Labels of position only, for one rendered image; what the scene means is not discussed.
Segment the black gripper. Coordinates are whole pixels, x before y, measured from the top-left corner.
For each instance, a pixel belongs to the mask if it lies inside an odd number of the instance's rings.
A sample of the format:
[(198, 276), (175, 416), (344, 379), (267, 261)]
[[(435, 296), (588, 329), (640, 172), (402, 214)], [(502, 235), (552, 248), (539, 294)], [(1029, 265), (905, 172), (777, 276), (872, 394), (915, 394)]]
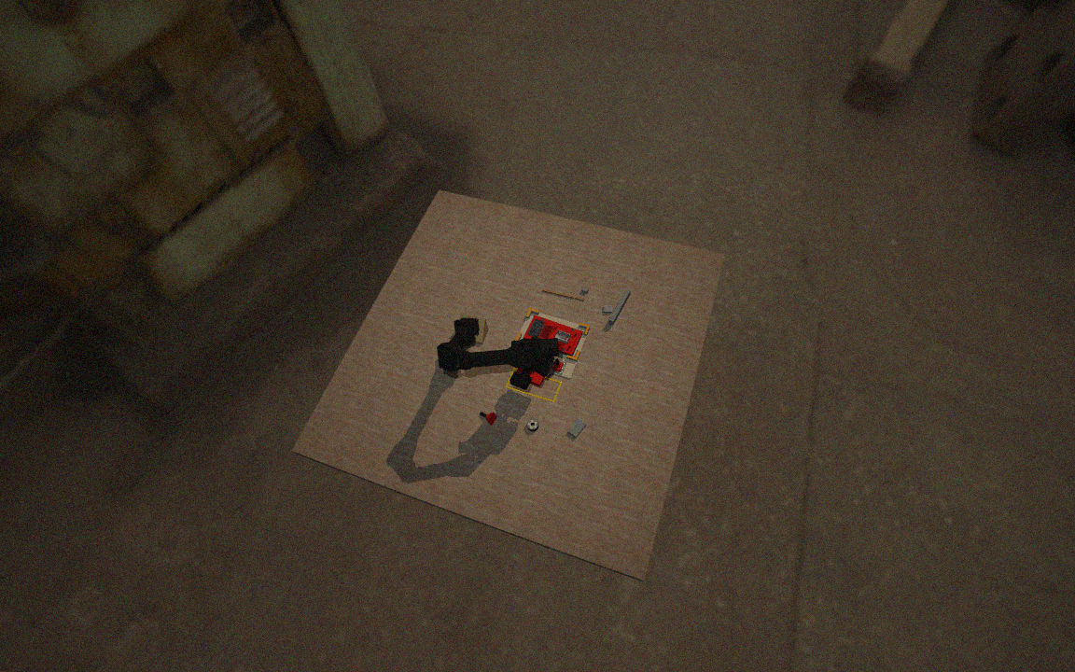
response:
[[(532, 339), (540, 340), (538, 337), (532, 337)], [(532, 382), (532, 377), (529, 377), (530, 369), (524, 369), (521, 373), (519, 371), (514, 371), (512, 377), (510, 378), (510, 385), (515, 385), (517, 387), (524, 388), (524, 390)]]

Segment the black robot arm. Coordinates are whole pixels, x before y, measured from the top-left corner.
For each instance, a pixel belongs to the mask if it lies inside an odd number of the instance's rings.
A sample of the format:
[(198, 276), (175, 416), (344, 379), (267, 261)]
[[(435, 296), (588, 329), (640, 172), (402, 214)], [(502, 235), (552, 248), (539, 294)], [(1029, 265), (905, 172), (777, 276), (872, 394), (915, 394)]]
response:
[[(477, 319), (477, 320), (475, 320)], [(478, 318), (461, 318), (454, 321), (455, 335), (450, 342), (442, 342), (438, 347), (439, 369), (459, 371), (475, 369), (475, 367), (511, 364), (515, 369), (538, 371), (542, 377), (547, 377), (553, 369), (554, 357), (559, 356), (558, 339), (521, 339), (512, 341), (511, 348), (505, 351), (464, 351), (467, 345), (475, 342), (474, 335), (479, 335)], [(459, 356), (459, 367), (457, 366)]]

